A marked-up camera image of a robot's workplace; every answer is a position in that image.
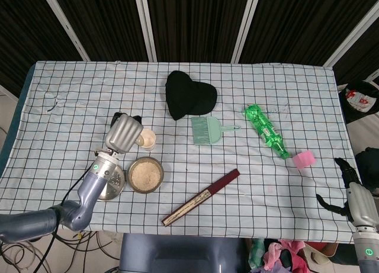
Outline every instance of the small cup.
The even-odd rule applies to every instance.
[[[140,136],[136,140],[137,145],[142,149],[151,151],[155,147],[156,136],[150,129],[143,129]]]

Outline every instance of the black cap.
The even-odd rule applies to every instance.
[[[180,70],[169,74],[166,83],[166,102],[172,118],[176,121],[186,114],[204,115],[216,104],[217,91],[205,82],[193,81]]]

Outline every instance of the bowl with powder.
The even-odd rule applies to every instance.
[[[150,193],[163,181],[163,167],[149,156],[136,159],[128,170],[129,185],[138,193]]]

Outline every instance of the green plastic bottle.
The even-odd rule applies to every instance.
[[[284,148],[282,136],[274,129],[258,104],[248,106],[244,113],[246,118],[249,119],[256,128],[258,134],[265,140],[267,146],[273,148],[282,159],[286,159],[290,156]]]

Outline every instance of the floor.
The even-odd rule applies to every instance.
[[[7,97],[6,95],[0,93],[0,149],[4,143],[6,133],[8,132],[9,125],[11,124],[12,116],[15,110],[16,102]],[[78,237],[74,237],[75,233],[70,230],[59,230],[59,235],[69,239],[75,240],[77,242]],[[104,250],[109,255],[118,258],[120,256],[121,251],[121,241],[122,234],[112,233],[112,232],[99,232],[99,238],[102,245],[105,245],[108,242],[111,242],[109,245],[104,247]],[[40,239],[37,242],[33,243],[33,246],[37,249],[36,254],[42,256],[45,252],[47,245],[49,244],[51,236],[46,236]],[[91,238],[89,242],[84,242],[79,245],[79,250],[85,250],[88,246],[88,249],[96,249],[98,248],[96,236]],[[13,259],[14,255],[17,253],[18,248],[12,248],[6,252],[6,255],[9,258]],[[357,266],[345,266],[338,265],[329,262],[325,265],[315,264],[310,259],[310,252],[308,250],[305,251],[307,260],[309,263],[310,269],[318,272],[318,273],[358,273],[359,268]],[[70,266],[73,255],[75,254],[75,258],[73,259],[72,265]],[[19,260],[21,253],[16,256],[16,259]],[[27,266],[29,263],[33,261],[33,253],[25,251],[25,256],[23,260],[18,264],[20,267]],[[33,272],[34,268],[38,263],[38,258],[36,258],[28,269],[25,269],[21,272]],[[101,250],[97,249],[95,251],[88,252],[84,254],[84,252],[76,252],[69,248],[67,245],[61,243],[56,240],[52,246],[52,249],[47,256],[47,262],[49,263],[50,270],[49,272],[55,273],[70,273],[70,272],[84,272],[83,264],[85,263],[85,272],[105,272],[110,268],[113,268],[118,265],[118,260],[108,257]],[[6,264],[4,260],[0,259],[0,268],[1,272],[13,273],[17,272],[15,268]]]

